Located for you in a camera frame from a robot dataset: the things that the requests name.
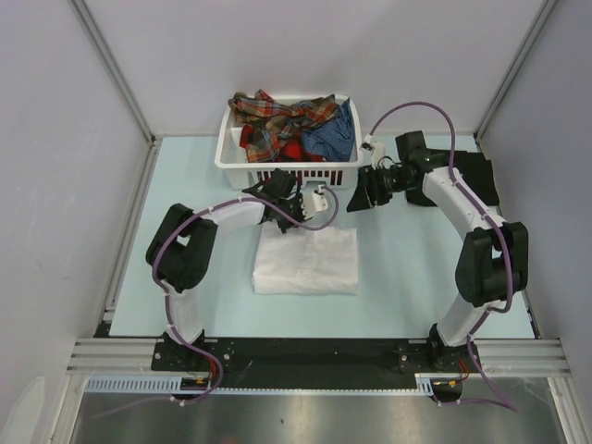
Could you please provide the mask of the white long sleeve shirt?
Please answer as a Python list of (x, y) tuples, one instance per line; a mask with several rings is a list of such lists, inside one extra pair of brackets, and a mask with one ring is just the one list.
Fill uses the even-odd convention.
[(357, 230), (263, 228), (254, 260), (257, 294), (354, 294), (359, 287)]

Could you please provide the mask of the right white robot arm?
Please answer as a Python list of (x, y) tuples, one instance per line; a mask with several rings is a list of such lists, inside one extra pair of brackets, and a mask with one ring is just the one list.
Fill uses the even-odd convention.
[(492, 314), (506, 314), (513, 296), (528, 280), (526, 226), (510, 223), (479, 198), (454, 165), (454, 151), (427, 147), (422, 131), (395, 140), (398, 161), (384, 166), (385, 147), (372, 135), (362, 146), (371, 163), (358, 170), (357, 185), (346, 209), (357, 212), (387, 204), (396, 192), (420, 191), (447, 217), (462, 239), (455, 268), (458, 294), (448, 312), (429, 331), (425, 359), (448, 371), (469, 355), (475, 333)]

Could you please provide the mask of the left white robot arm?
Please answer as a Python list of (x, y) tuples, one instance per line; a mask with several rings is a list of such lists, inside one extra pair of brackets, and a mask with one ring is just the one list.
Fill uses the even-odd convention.
[(175, 203), (169, 207), (145, 254), (154, 283), (164, 292), (166, 335), (175, 342), (172, 358), (192, 370), (203, 361), (212, 371), (216, 358), (197, 340), (204, 328), (198, 298), (189, 291), (202, 282), (215, 242), (231, 231), (275, 222), (281, 232), (305, 221), (301, 184), (295, 175), (272, 171), (234, 199), (203, 210)]

